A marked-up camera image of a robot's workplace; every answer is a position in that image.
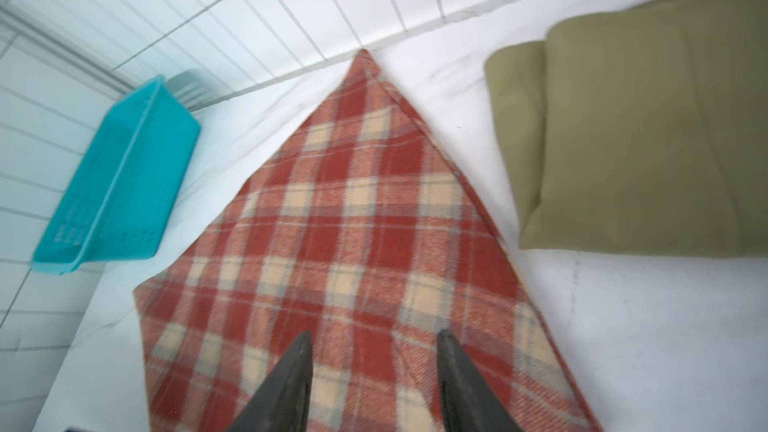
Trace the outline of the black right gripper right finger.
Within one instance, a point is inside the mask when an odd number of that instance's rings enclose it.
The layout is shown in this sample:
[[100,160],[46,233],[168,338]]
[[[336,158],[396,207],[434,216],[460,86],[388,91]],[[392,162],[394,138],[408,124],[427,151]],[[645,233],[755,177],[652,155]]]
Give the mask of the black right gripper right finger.
[[436,341],[444,429],[453,432],[521,432],[452,332],[441,330]]

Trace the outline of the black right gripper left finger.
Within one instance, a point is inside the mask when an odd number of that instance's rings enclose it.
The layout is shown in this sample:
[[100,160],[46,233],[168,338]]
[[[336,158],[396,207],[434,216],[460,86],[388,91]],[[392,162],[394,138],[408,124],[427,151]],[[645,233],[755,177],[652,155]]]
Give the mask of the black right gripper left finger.
[[307,430],[313,378],[312,342],[299,333],[227,432]]

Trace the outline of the olive green skirt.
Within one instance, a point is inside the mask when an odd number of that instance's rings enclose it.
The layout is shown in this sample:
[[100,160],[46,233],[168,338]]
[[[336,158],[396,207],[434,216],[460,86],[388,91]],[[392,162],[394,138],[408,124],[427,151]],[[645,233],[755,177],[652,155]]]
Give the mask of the olive green skirt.
[[523,249],[767,253],[767,0],[566,19],[485,63]]

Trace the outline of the red plaid skirt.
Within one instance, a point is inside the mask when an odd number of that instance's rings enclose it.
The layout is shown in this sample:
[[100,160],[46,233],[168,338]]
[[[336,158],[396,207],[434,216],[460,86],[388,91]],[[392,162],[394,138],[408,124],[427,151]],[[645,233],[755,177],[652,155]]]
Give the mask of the red plaid skirt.
[[149,426],[223,431],[313,342],[311,431],[439,431],[451,331],[517,427],[599,423],[477,193],[367,51],[134,292]]

